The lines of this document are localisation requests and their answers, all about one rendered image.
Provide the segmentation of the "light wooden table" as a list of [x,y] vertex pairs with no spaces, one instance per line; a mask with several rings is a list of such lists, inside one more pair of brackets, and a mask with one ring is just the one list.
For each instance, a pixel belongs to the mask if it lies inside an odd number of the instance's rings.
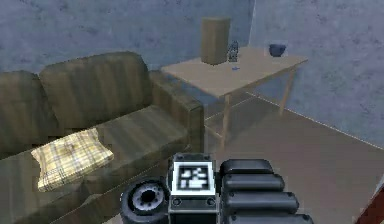
[[279,103],[279,114],[282,115],[297,68],[307,62],[304,56],[286,55],[272,57],[265,49],[241,47],[237,62],[224,62],[219,65],[203,63],[200,58],[191,59],[161,68],[179,82],[183,81],[216,98],[224,98],[224,110],[221,112],[222,131],[220,133],[206,126],[220,139],[220,149],[224,150],[228,140],[232,97],[245,89],[255,88],[267,80],[280,75],[289,74],[284,95]]

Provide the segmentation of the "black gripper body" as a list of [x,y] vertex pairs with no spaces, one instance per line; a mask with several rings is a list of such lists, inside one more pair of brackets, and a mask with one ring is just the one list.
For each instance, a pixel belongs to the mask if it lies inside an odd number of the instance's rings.
[[132,182],[120,196],[123,224],[168,224],[169,190],[163,178]]

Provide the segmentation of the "yellow plaid pillow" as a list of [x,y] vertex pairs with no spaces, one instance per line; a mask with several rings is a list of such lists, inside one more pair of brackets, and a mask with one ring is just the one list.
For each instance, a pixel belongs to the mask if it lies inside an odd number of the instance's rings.
[[31,151],[40,167],[37,188],[48,192],[85,177],[114,159],[96,128],[72,133]]

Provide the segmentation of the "red brown furniture corner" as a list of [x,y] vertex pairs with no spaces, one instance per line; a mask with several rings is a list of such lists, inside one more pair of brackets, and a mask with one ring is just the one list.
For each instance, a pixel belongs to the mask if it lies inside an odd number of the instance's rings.
[[355,221],[355,224],[384,223],[384,186],[372,197],[367,207]]

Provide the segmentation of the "olive green sofa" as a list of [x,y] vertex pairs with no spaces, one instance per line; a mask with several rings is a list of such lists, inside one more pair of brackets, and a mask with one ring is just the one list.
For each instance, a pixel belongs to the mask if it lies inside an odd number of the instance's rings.
[[[114,159],[40,192],[31,151],[96,128]],[[204,107],[134,52],[0,73],[0,224],[103,224],[129,183],[165,172],[178,152],[204,149]]]

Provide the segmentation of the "tan tall box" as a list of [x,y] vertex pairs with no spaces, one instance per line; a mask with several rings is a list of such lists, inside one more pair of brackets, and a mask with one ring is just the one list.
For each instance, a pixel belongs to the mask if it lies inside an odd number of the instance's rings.
[[230,19],[206,17],[201,24],[201,61],[218,65],[227,59]]

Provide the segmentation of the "dark blue bowl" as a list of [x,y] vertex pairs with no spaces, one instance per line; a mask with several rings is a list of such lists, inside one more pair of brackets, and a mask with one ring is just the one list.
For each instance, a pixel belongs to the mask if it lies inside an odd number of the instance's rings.
[[281,57],[286,50],[286,46],[284,44],[270,44],[269,45],[269,54],[272,57]]

